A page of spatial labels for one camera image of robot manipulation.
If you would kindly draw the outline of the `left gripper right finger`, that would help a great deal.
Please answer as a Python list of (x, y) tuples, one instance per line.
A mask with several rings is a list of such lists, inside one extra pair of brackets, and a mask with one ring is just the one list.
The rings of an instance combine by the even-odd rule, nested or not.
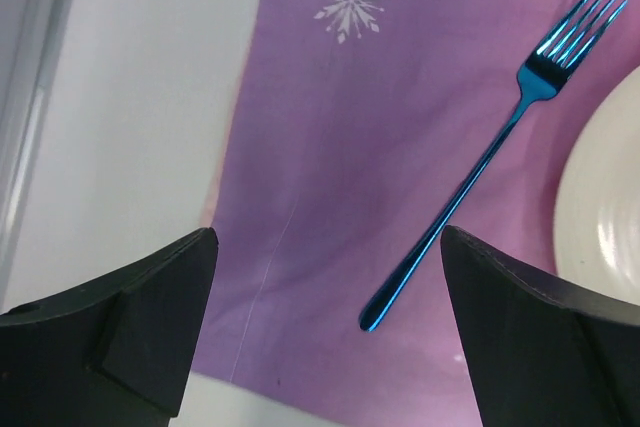
[(485, 426), (636, 426), (639, 308), (448, 226), (441, 257)]

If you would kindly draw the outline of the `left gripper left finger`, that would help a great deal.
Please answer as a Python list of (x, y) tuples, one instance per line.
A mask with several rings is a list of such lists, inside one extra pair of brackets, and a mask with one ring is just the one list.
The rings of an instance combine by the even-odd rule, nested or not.
[(200, 228), (1, 316), (4, 426), (166, 426), (178, 416), (218, 254)]

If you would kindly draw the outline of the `cream round plate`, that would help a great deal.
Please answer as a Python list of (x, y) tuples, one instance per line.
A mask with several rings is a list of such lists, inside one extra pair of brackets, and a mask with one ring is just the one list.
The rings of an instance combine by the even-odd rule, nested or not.
[(595, 110), (568, 157), (556, 197), (557, 274), (639, 303), (639, 71)]

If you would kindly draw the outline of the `blue metal fork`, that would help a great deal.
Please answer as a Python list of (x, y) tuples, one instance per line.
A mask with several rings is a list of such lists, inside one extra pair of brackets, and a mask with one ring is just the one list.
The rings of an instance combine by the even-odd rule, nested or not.
[(628, 4), (629, 0), (578, 0), (537, 43), (517, 71), (520, 97), (513, 112), (426, 231), (362, 309), (358, 317), (361, 331), (372, 332), (384, 320), (444, 227), (527, 109), (536, 102), (555, 98), (562, 91)]

